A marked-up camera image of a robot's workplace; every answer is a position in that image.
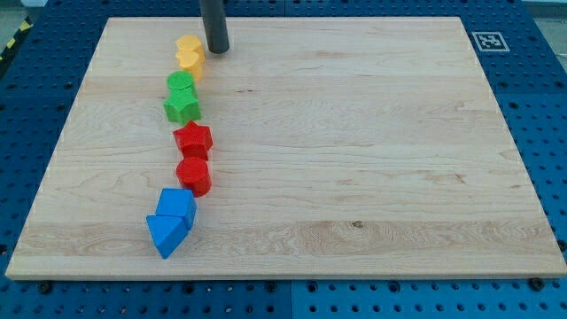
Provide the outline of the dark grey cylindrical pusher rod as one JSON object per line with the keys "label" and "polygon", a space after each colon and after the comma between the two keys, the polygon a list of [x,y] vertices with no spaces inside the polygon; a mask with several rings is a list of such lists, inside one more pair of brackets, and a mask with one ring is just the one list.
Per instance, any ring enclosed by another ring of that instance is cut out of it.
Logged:
{"label": "dark grey cylindrical pusher rod", "polygon": [[226,53],[229,50],[229,34],[223,1],[200,0],[199,5],[208,50],[214,54]]}

